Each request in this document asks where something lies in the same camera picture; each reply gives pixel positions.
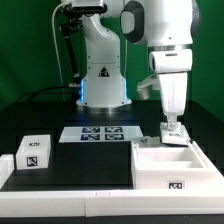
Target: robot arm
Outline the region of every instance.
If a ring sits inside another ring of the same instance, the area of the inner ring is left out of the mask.
[[[187,144],[190,139],[177,117],[185,110],[187,72],[192,67],[192,37],[200,23],[195,0],[129,1],[121,15],[122,32],[132,43],[149,48],[149,66],[156,79],[138,85],[145,99],[147,87],[159,82],[163,112],[167,123],[161,123],[164,143]]]
[[[101,18],[118,17],[123,1],[66,0],[63,12],[69,27],[82,29],[87,54],[87,73],[81,81],[78,109],[91,113],[114,113],[131,104],[126,80],[120,72],[120,39],[101,24]]]

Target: black table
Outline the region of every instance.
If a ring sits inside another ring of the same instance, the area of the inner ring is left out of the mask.
[[[160,121],[165,121],[160,101],[136,101],[133,102],[130,111],[113,115],[79,112],[75,104],[70,102],[11,104],[0,112],[0,154],[15,155],[24,135],[50,134],[52,149],[49,169],[15,170],[2,191],[132,189],[129,142],[59,144],[61,132],[64,127],[69,126],[137,125],[145,136],[154,137],[160,136]],[[185,125],[192,140],[199,144],[208,158],[224,174],[224,124],[198,103],[191,101],[187,102],[185,114],[180,121]],[[97,159],[96,155],[101,155],[101,160]],[[66,169],[78,171],[66,175]],[[224,215],[0,219],[0,223],[115,222],[214,224],[223,223]]]

